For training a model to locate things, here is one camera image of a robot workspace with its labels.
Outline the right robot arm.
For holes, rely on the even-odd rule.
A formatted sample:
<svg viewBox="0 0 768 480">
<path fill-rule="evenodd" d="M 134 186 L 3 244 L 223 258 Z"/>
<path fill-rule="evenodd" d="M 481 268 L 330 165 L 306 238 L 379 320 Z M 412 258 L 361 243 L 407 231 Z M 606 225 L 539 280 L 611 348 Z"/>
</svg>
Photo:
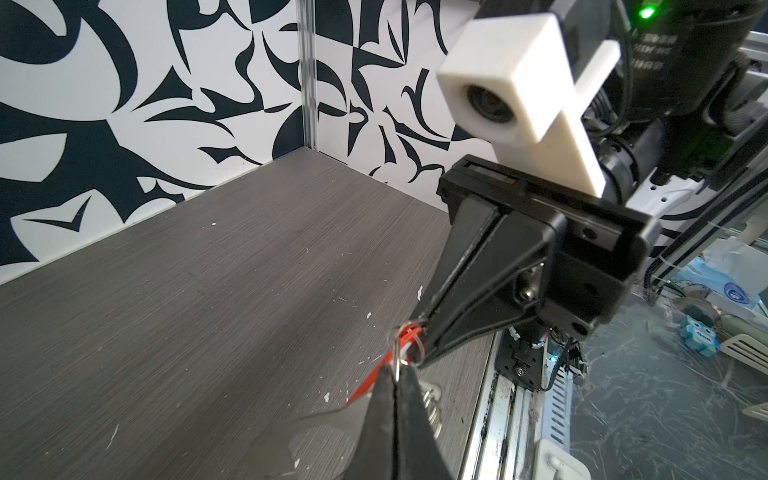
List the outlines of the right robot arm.
<svg viewBox="0 0 768 480">
<path fill-rule="evenodd" d="M 767 135 L 742 44 L 763 1 L 484 1 L 437 73 L 495 157 L 439 180 L 451 231 L 412 314 L 430 364 L 512 327 L 585 340 L 651 255 L 662 187 L 726 185 Z"/>
</svg>

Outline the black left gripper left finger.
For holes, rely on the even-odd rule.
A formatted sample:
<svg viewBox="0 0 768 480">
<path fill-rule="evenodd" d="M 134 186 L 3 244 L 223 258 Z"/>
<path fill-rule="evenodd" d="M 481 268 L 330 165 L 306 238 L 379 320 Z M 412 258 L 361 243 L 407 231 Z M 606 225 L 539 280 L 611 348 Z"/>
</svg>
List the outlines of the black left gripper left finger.
<svg viewBox="0 0 768 480">
<path fill-rule="evenodd" d="M 342 479 L 394 479 L 396 382 L 389 365 L 378 371 L 354 454 Z"/>
</svg>

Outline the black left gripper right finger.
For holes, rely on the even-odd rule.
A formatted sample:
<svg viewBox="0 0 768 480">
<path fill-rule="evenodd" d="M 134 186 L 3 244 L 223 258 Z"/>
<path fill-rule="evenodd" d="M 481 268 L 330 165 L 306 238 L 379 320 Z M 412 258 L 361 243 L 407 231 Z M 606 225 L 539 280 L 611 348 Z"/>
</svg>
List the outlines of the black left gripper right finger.
<svg viewBox="0 0 768 480">
<path fill-rule="evenodd" d="M 401 366 L 395 387 L 395 478 L 451 479 L 429 423 L 415 371 Z"/>
</svg>

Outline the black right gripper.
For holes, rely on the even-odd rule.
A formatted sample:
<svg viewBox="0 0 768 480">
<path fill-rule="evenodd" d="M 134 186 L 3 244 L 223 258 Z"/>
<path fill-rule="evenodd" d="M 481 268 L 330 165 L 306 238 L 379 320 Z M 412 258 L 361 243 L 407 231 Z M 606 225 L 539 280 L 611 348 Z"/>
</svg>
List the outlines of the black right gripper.
<svg viewBox="0 0 768 480">
<path fill-rule="evenodd" d="M 410 319 L 423 364 L 507 326 L 586 339 L 611 320 L 660 233 L 609 200 L 467 155 L 439 180 L 451 230 Z"/>
</svg>

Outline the red key tag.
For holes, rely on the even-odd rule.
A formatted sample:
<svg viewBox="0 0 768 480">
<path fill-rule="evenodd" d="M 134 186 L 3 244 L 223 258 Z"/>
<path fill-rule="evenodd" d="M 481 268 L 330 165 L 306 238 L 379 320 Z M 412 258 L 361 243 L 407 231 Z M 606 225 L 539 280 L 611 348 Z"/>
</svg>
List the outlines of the red key tag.
<svg viewBox="0 0 768 480">
<path fill-rule="evenodd" d="M 371 393 L 378 379 L 380 371 L 387 367 L 395 379 L 399 378 L 399 371 L 403 366 L 418 366 L 425 357 L 425 347 L 422 340 L 424 328 L 422 325 L 411 322 L 402 326 L 389 350 L 381 356 L 378 364 L 362 381 L 361 385 L 347 399 L 351 405 L 362 396 Z"/>
</svg>

